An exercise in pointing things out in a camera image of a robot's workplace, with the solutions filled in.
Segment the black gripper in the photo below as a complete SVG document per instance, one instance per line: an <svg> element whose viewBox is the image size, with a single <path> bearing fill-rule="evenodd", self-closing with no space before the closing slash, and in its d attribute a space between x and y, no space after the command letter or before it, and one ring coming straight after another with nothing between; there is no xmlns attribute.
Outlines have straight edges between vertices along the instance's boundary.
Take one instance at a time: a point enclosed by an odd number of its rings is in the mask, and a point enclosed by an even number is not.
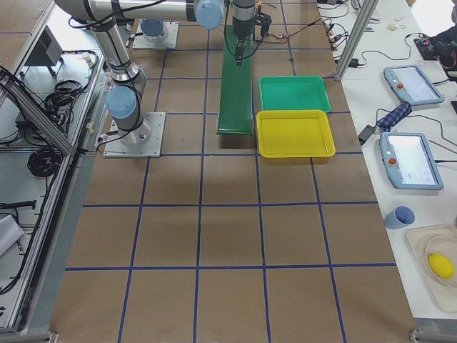
<svg viewBox="0 0 457 343"><path fill-rule="evenodd" d="M243 54L245 51L246 38L251 35L252 32L252 19L240 20L236 17L233 18L233 34L236 37L236 45L234 58L236 66L240 66L243 63Z"/></svg>

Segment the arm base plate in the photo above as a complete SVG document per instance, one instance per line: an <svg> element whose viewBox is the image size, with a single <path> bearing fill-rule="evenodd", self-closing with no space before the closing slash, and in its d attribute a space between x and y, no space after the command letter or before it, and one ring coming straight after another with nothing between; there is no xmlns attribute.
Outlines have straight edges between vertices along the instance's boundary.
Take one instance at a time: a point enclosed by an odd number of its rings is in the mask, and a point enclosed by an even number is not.
<svg viewBox="0 0 457 343"><path fill-rule="evenodd" d="M133 49L174 50L179 24L173 21L141 21L134 36Z"/></svg>
<svg viewBox="0 0 457 343"><path fill-rule="evenodd" d="M111 130L116 131L107 139L103 155L106 158L158 158L161 155L165 112L147 112L143 114L142 125L126 136L119 131L116 122L111 120Z"/></svg>

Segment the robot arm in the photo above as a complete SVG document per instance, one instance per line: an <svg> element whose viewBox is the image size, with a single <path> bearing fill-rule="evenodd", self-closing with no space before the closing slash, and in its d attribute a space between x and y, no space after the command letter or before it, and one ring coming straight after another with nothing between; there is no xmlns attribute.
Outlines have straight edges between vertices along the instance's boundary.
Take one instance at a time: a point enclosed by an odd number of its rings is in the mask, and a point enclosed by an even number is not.
<svg viewBox="0 0 457 343"><path fill-rule="evenodd" d="M251 58L261 38L268 35L271 17L259 1L58 1L57 5L90 29L111 69L115 85L105 98L117 126L117 140L143 144L151 139L153 125L141 112L146 76L134 63L117 26L138 19L144 37L166 36L165 21L196 22L207 30L224 28L224 64L218 134L253 133Z"/></svg>
<svg viewBox="0 0 457 343"><path fill-rule="evenodd" d="M147 41L159 43L164 41L168 35L168 29L161 19L142 19L140 28Z"/></svg>

